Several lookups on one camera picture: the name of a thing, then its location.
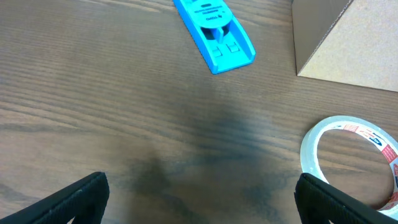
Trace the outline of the brown cardboard box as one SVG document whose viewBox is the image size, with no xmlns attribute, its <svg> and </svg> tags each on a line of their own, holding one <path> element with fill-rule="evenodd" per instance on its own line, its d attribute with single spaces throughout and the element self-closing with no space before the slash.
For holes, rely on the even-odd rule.
<svg viewBox="0 0 398 224">
<path fill-rule="evenodd" d="M 397 0 L 294 0 L 297 75 L 397 91 Z"/>
</svg>

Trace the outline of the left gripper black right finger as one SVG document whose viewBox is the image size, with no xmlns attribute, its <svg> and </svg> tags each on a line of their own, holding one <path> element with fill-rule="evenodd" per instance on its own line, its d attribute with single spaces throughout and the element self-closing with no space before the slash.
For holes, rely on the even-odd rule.
<svg viewBox="0 0 398 224">
<path fill-rule="evenodd" d="M 300 175 L 294 197 L 302 224 L 397 224 L 309 173 Z"/>
</svg>

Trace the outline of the blue magnetic whiteboard duster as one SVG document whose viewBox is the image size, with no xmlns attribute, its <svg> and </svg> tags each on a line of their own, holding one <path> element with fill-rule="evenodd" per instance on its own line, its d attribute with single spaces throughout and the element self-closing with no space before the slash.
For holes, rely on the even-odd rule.
<svg viewBox="0 0 398 224">
<path fill-rule="evenodd" d="M 212 74 L 253 63 L 254 46 L 223 0 L 174 0 L 174 5 Z"/>
</svg>

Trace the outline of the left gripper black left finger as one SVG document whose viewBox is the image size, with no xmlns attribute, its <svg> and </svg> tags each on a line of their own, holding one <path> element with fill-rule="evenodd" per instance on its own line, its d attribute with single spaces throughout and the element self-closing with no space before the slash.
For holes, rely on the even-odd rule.
<svg viewBox="0 0 398 224">
<path fill-rule="evenodd" d="M 94 172 L 1 219 L 1 224 L 101 223 L 109 199 L 104 172 Z"/>
</svg>

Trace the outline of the large clear tape roll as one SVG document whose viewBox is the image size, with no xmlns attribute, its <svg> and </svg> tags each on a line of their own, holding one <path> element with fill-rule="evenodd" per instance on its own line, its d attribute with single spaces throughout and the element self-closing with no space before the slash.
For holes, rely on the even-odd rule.
<svg viewBox="0 0 398 224">
<path fill-rule="evenodd" d="M 302 141 L 300 148 L 302 171 L 328 182 L 319 166 L 317 152 L 321 136 L 332 129 L 356 133 L 382 152 L 393 174 L 394 191 L 386 205 L 378 212 L 397 220 L 397 141 L 375 124 L 352 116 L 331 116 L 323 119 L 308 131 Z"/>
</svg>

